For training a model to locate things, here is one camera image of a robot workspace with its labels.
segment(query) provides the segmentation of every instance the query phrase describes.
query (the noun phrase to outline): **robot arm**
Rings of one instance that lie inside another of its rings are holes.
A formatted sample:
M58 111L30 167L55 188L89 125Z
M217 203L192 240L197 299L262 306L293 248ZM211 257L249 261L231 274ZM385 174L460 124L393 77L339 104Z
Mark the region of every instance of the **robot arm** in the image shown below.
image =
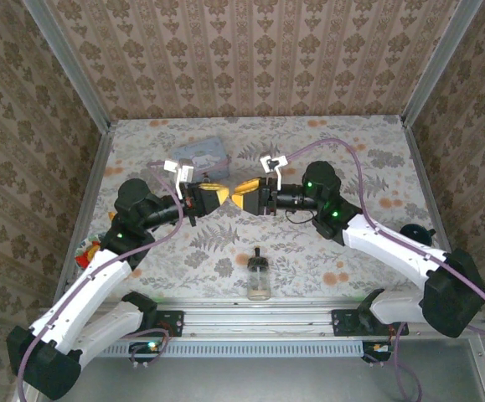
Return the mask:
M284 166L281 158L263 157L262 160L268 173ZM231 198L254 215L276 214L278 209L314 211L312 224L322 237L372 255L419 288L408 292L378 290L371 294L372 317L366 318L366 322L374 319L383 324L428 322L438 332L456 338L480 310L483 299L431 258L447 263L485 291L478 269L465 251L446 253L408 239L382 224L375 223L373 228L359 207L341 197L341 180L327 162L311 163L303 175L302 185L283 183L280 186L280 180L281 176L244 182ZM398 245L387 235L421 249L424 255Z
M183 215L192 225L196 218L216 210L229 195L227 188L214 183L191 183L180 190ZM136 330L154 328L157 303L135 292L85 327L111 291L137 268L147 250L114 262L102 271L99 268L119 255L150 245L155 241L151 230L178 220L173 199L155 196L137 178L122 184L115 207L117 214L101 242L101 250L79 279L29 329L17 326L6 340L12 370L17 375L26 349L42 333L28 360L24 380L51 399L66 394L84 366L117 339ZM54 319L63 305L65 309Z

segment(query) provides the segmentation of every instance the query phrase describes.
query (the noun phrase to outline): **black mounting bracket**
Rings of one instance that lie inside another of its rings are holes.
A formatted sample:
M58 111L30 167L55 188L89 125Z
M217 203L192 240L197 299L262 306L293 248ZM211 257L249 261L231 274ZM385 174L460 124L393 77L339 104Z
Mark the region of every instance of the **black mounting bracket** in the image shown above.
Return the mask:
M179 338L183 336L184 329L184 311L179 310L165 310L165 311L155 311L156 315L154 317L154 323L151 328L162 328L169 332L171 338ZM134 348L142 347L137 354L150 354L150 358L134 358L135 362L138 363L150 363L157 355L157 350L152 350L148 347L149 342L140 341L140 338L150 338L151 336L156 337L154 333L150 335L143 335L142 337L137 337L136 341L129 344L128 352L131 353Z
M485 293L485 285L473 258L464 250L446 254L445 262ZM434 329L457 338L480 311L484 300L443 267L431 272L420 305L423 317Z
M367 363L387 362L391 358L393 348L389 343L363 341L363 361Z
M333 334L336 337L387 337L399 330L400 322L382 324L370 311L370 305L384 289L372 291L356 309L332 310ZM406 324L401 336L408 335Z

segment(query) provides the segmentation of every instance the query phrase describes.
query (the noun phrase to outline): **table surface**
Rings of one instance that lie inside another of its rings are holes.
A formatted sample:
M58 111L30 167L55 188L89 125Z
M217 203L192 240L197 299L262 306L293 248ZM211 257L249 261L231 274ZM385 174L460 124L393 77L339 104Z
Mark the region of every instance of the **table surface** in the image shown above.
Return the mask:
M400 361L419 377L423 402L485 402L467 341L404 342ZM360 358L161 358L148 369L133 370L130 365L125 358L96 358L59 401L403 400L391 367L371 368ZM413 381L408 375L402 377L410 400L415 400Z
M220 137L230 156L230 176L220 181L232 190L245 180L264 176L259 156L290 154L319 139L341 138L357 149L364 170L371 215L391 229L417 223L432 228L426 202L398 116L244 117L120 121L101 188L90 235L110 227L117 190L128 178L142 178L164 195L146 163L205 138ZM359 205L355 166L337 145L320 146L283 168L284 183L300 183L306 166L329 161L342 179L341 193ZM173 182L171 173L161 172ZM299 212L292 220L304 220ZM160 239L172 226L160 228ZM414 285L387 265L356 250L322 238L311 223L291 224L284 214L253 216L230 199L192 227L181 230L146 259L112 293L139 291L159 298L236 298L246 296L246 262L259 246L271 266L272 297L366 296L373 289Z

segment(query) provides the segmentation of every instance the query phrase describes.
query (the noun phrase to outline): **glass jar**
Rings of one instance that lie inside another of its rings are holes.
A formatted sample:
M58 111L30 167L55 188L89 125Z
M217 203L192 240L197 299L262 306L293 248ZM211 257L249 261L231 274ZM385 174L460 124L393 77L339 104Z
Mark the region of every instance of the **glass jar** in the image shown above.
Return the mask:
M248 299L256 302L270 299L270 269L259 247L255 248L255 256L248 260L248 271Z

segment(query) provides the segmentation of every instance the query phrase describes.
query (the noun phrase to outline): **orange object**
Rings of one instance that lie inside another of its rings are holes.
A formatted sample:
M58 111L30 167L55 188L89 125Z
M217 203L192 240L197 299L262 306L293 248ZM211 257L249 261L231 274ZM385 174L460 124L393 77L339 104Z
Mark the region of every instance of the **orange object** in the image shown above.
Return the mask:
M95 253L101 248L101 243L99 241L91 242L91 246L88 247L81 255L75 257L75 261L82 269L86 269L93 260Z

